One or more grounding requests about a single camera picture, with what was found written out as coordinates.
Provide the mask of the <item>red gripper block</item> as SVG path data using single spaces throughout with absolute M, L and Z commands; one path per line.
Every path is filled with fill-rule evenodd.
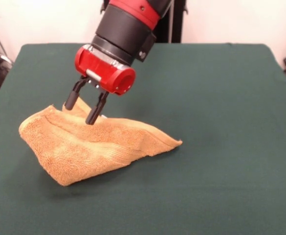
M 90 44 L 83 45 L 77 51 L 75 68 L 81 75 L 90 77 L 100 88 L 106 91 L 100 93 L 97 104 L 88 114 L 86 118 L 86 124 L 88 125 L 93 125 L 96 122 L 106 104 L 109 93 L 125 94 L 132 87 L 136 77 L 136 72 L 132 67 L 110 58 Z M 75 83 L 65 102 L 67 110 L 72 110 L 80 96 L 81 88 L 88 81 L 83 76 Z

